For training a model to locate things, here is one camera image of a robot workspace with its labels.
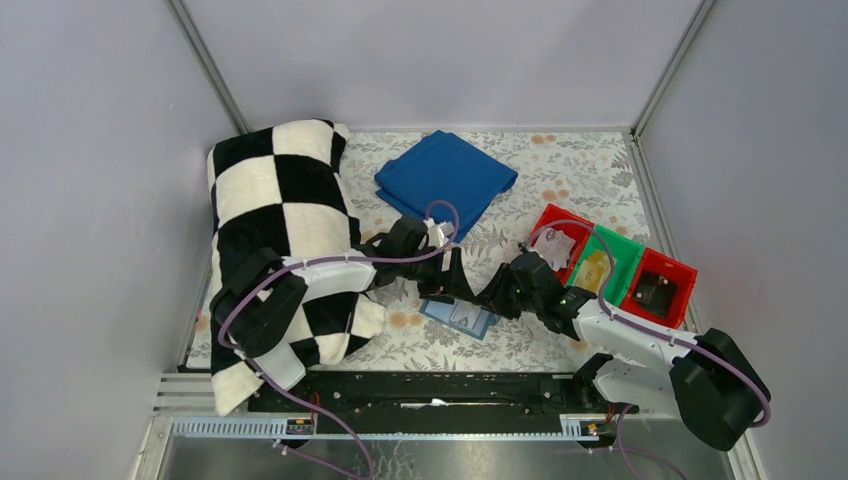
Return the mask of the blue leather card holder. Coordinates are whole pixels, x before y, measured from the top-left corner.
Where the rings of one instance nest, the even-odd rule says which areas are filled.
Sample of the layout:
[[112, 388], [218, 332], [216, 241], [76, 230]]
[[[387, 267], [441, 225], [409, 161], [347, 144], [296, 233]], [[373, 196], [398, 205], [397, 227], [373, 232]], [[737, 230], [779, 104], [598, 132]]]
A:
[[426, 300], [419, 312], [477, 340], [482, 340], [488, 330], [501, 320], [500, 316], [480, 306], [459, 300], [453, 303]]

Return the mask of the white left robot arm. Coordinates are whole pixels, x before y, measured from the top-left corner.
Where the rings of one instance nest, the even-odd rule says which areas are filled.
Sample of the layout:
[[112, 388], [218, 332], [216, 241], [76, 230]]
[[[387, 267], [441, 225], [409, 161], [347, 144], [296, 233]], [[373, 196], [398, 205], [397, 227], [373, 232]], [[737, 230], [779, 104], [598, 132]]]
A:
[[260, 248], [211, 300], [219, 341], [267, 384], [288, 391], [306, 374], [285, 337], [303, 304], [368, 292], [398, 277], [436, 292], [443, 253], [455, 235], [454, 224], [404, 216], [389, 232], [336, 256], [298, 259]]

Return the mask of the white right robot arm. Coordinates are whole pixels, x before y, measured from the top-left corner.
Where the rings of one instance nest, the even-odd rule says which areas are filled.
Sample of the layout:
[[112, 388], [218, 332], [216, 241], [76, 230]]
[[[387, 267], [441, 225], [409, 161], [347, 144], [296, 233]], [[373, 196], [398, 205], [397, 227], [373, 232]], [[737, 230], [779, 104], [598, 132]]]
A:
[[504, 318], [534, 314], [551, 331], [604, 348], [576, 372], [609, 403], [681, 421], [706, 445], [732, 449], [771, 418], [770, 393], [725, 332], [663, 327], [590, 290], [564, 286], [536, 253], [502, 264], [478, 305]]

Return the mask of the gold card in green bin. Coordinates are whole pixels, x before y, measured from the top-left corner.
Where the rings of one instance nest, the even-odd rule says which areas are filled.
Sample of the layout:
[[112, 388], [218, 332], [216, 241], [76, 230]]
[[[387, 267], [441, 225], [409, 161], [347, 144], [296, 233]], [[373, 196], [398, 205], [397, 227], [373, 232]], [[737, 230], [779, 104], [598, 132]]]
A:
[[609, 256], [602, 250], [593, 250], [580, 262], [575, 271], [573, 285], [593, 293], [600, 291], [601, 285], [609, 277], [611, 263]]

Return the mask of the dark card in red bin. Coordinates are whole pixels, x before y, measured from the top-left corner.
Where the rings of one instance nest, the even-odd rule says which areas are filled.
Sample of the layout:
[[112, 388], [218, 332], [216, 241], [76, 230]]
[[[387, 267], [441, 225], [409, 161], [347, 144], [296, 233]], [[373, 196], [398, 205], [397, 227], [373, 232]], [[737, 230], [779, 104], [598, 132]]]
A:
[[677, 288], [677, 284], [667, 277], [643, 271], [636, 282], [633, 299], [644, 310], [665, 318], [671, 310]]

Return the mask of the floral table mat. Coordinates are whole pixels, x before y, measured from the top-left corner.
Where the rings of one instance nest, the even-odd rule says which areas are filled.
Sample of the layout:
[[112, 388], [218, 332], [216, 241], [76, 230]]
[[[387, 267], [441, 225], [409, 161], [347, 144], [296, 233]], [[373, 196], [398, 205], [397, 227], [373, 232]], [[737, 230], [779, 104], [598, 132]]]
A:
[[[385, 231], [397, 212], [379, 199], [377, 171], [422, 138], [419, 131], [354, 132], [341, 177], [364, 238]], [[497, 266], [512, 259], [544, 209], [556, 205], [649, 247], [646, 219], [622, 132], [467, 132], [464, 139], [517, 173], [462, 241], [471, 287], [482, 289]], [[405, 280], [376, 290], [388, 312], [383, 332], [345, 358], [344, 370], [570, 372], [595, 352], [592, 344], [547, 330], [535, 317], [502, 320], [475, 339], [420, 313], [415, 286]]]

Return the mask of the folded blue cloth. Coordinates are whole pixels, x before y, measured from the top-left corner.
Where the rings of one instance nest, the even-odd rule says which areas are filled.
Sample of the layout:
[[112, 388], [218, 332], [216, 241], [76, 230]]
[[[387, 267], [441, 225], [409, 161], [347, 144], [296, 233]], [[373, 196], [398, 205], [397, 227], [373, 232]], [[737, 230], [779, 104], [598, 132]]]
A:
[[459, 136], [438, 130], [425, 136], [374, 176], [377, 196], [403, 215], [453, 220], [451, 210], [433, 205], [451, 203], [460, 220], [461, 242], [494, 199], [514, 185], [518, 173]]

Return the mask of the green bin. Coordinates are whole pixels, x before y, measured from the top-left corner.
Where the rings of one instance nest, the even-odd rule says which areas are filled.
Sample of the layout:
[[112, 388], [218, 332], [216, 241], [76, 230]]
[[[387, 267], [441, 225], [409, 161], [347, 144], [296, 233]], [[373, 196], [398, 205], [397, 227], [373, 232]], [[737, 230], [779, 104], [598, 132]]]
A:
[[605, 300], [619, 306], [627, 296], [646, 247], [603, 226], [590, 234], [577, 258], [567, 285], [599, 293], [603, 283]]

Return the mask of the red bin right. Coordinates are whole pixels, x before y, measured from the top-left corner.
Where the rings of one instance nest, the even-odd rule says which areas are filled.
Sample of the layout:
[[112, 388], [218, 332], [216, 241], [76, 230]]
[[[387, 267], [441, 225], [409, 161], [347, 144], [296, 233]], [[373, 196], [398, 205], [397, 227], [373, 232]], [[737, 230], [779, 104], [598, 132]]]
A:
[[680, 328], [698, 271], [647, 248], [619, 307], [625, 312], [672, 329]]

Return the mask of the black white checkered pillow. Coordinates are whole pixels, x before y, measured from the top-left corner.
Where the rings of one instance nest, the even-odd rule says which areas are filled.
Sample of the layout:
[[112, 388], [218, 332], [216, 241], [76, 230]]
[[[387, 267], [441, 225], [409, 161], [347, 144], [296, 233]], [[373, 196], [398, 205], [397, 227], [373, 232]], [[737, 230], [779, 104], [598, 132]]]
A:
[[[340, 177], [346, 125], [297, 120], [219, 142], [207, 157], [213, 206], [214, 298], [248, 256], [321, 257], [360, 244], [360, 219]], [[363, 293], [340, 293], [299, 307], [285, 333], [307, 367], [340, 363], [387, 322], [384, 306]]]

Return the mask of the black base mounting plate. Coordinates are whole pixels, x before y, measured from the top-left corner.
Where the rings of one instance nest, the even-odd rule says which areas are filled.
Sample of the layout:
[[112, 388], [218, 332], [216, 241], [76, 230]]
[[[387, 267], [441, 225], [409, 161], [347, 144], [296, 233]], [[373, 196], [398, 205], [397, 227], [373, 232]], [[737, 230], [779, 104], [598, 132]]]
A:
[[311, 371], [293, 389], [364, 434], [560, 434], [563, 419], [603, 423], [623, 404], [572, 374]]

